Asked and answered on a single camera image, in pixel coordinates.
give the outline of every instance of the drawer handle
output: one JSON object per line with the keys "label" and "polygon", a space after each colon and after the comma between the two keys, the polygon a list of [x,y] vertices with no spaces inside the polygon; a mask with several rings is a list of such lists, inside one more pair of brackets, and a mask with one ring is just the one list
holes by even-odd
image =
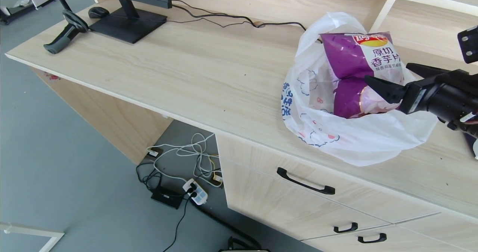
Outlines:
{"label": "drawer handle", "polygon": [[291,182],[294,182],[295,184],[299,184],[303,187],[306,187],[308,189],[312,189],[313,191],[316,191],[316,192],[320,192],[320,193],[323,193],[323,194],[329,194],[329,195],[334,195],[335,194],[335,188],[331,187],[331,186],[325,186],[324,189],[316,189],[314,187],[311,187],[311,186],[307,186],[306,184],[302,184],[301,182],[299,181],[295,181],[293,180],[292,178],[290,178],[288,175],[287,175],[287,170],[285,170],[284,168],[280,168],[278,167],[277,168],[277,174],[280,175],[280,177],[284,178],[284,179],[287,179]]}
{"label": "drawer handle", "polygon": [[358,223],[352,223],[352,226],[347,230],[338,230],[338,227],[333,227],[333,231],[335,231],[336,233],[350,232],[350,231],[354,231],[358,229],[359,229]]}
{"label": "drawer handle", "polygon": [[374,242],[385,242],[387,240],[387,234],[386,233],[381,233],[380,237],[377,240],[374,241],[364,241],[362,236],[358,237],[358,241],[361,243],[374,243]]}

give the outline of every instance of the white stand leg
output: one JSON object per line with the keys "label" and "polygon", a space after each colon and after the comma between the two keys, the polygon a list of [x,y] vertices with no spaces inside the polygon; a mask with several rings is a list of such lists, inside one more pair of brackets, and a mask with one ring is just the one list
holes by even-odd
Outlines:
{"label": "white stand leg", "polygon": [[48,230],[46,228],[30,227],[17,223],[2,223],[0,222],[0,230],[5,230],[7,233],[15,232],[29,235],[51,237],[48,242],[40,249],[40,252],[49,252],[54,245],[65,235],[64,232]]}

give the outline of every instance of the purple chip bag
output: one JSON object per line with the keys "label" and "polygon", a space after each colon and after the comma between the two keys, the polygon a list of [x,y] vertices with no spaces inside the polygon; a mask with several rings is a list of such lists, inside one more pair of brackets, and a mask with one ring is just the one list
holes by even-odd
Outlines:
{"label": "purple chip bag", "polygon": [[387,103],[361,78],[349,77],[340,80],[334,93],[333,114],[347,119],[384,113],[400,105]]}
{"label": "purple chip bag", "polygon": [[333,113],[356,118],[398,107],[388,104],[365,84],[364,77],[382,78],[403,84],[400,56],[390,33],[321,34],[331,73],[339,79],[335,89]]}

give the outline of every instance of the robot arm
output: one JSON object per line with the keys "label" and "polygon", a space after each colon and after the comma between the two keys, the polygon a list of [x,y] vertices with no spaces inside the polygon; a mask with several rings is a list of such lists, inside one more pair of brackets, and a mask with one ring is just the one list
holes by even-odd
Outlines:
{"label": "robot arm", "polygon": [[[478,27],[458,34],[463,59],[478,61]],[[417,63],[407,69],[423,77],[401,86],[376,77],[365,82],[389,103],[399,103],[399,111],[410,114],[429,111],[452,130],[478,138],[478,75],[463,70],[444,70]]]}

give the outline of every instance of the desk surface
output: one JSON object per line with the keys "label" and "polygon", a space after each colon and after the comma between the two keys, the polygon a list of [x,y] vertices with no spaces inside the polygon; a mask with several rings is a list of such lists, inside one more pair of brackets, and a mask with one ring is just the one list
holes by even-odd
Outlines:
{"label": "desk surface", "polygon": [[[138,8],[190,18],[179,9]],[[113,11],[117,0],[101,6]],[[87,22],[87,9],[78,14]],[[57,55],[43,49],[61,22],[8,52],[10,58],[67,80],[225,133],[278,153],[302,158],[405,194],[478,217],[478,162],[460,133],[439,124],[427,143],[370,167],[354,167],[302,143],[280,113],[282,83],[294,62],[299,27],[248,24],[225,29],[206,21],[167,23],[135,45],[89,32]],[[459,61],[399,48],[405,62],[440,66]]]}

